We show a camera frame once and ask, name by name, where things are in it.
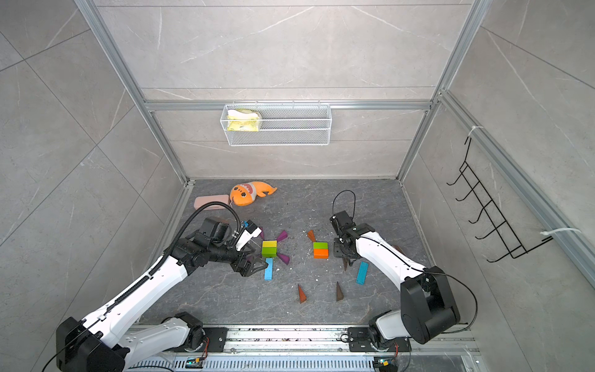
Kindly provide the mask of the light blue eraser block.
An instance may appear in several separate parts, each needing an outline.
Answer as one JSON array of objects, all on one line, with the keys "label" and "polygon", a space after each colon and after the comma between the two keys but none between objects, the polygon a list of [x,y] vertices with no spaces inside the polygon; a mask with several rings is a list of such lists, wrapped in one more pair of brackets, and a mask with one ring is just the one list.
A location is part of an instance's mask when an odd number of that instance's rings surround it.
[{"label": "light blue eraser block", "polygon": [[266,258],[267,268],[264,271],[264,280],[271,281],[273,277],[273,266],[274,266],[274,258],[267,257]]}]

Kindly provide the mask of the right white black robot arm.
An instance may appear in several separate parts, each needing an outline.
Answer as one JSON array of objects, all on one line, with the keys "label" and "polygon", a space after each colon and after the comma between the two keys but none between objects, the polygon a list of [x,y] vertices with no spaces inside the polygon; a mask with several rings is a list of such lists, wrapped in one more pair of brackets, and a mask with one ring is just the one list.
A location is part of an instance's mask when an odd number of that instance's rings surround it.
[{"label": "right white black robot arm", "polygon": [[378,268],[400,292],[400,308],[383,313],[370,321],[367,339],[370,347],[385,351],[400,339],[426,344],[442,334],[458,333],[450,328],[459,324],[461,314],[450,281],[462,285],[474,301],[474,315],[461,330],[469,330],[477,321],[479,302],[471,288],[446,274],[441,268],[427,268],[395,246],[390,245],[376,229],[356,224],[346,211],[333,214],[330,223],[336,233],[334,248],[354,262],[365,259]]}]

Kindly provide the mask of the green rectangular block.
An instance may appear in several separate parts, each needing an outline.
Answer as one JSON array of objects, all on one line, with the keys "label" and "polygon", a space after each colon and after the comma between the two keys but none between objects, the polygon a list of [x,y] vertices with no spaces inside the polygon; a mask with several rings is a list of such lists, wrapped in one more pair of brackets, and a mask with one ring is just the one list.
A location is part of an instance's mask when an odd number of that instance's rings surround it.
[{"label": "green rectangular block", "polygon": [[277,257],[277,247],[276,246],[263,246],[262,250],[261,250],[261,255],[264,258]]}]

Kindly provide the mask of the purple wedge block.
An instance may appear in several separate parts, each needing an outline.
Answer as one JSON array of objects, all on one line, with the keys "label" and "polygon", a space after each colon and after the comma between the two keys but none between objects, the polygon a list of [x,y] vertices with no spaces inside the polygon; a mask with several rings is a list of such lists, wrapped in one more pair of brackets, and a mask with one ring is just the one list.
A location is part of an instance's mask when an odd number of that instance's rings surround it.
[{"label": "purple wedge block", "polygon": [[286,238],[288,238],[288,233],[283,230],[278,236],[277,236],[277,242],[281,242],[283,240],[286,240]]},{"label": "purple wedge block", "polygon": [[291,258],[285,254],[278,253],[277,257],[285,264],[289,265]]}]

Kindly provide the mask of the orange brown wedge block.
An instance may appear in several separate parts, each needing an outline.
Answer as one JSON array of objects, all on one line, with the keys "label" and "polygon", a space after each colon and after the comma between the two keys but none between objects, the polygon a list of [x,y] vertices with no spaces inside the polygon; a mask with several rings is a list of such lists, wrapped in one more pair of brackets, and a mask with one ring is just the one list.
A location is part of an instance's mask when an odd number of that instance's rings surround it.
[{"label": "orange brown wedge block", "polygon": [[308,231],[307,236],[311,240],[311,242],[313,242],[313,243],[316,242],[315,233],[313,230]]}]

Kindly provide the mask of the orange rectangular block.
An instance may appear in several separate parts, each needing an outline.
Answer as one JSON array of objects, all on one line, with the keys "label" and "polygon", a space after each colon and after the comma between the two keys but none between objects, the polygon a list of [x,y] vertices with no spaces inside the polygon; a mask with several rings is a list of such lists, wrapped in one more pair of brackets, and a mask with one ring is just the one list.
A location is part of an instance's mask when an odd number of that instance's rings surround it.
[{"label": "orange rectangular block", "polygon": [[314,259],[326,260],[329,257],[329,252],[328,249],[314,249],[313,255]]}]

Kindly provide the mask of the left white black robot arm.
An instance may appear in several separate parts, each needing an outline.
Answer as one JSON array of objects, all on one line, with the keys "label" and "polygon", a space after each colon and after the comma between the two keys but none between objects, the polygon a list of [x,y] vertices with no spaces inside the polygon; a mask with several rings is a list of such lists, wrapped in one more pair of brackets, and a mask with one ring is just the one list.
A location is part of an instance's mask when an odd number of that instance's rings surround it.
[{"label": "left white black robot arm", "polygon": [[185,237],[184,222],[160,258],[114,299],[82,319],[63,321],[50,361],[60,371],[123,371],[142,359],[176,347],[198,349],[205,341],[202,322],[186,312],[141,333],[131,326],[170,289],[210,262],[228,264],[243,277],[260,271],[252,239],[261,229],[251,220],[229,223],[207,218]]}]

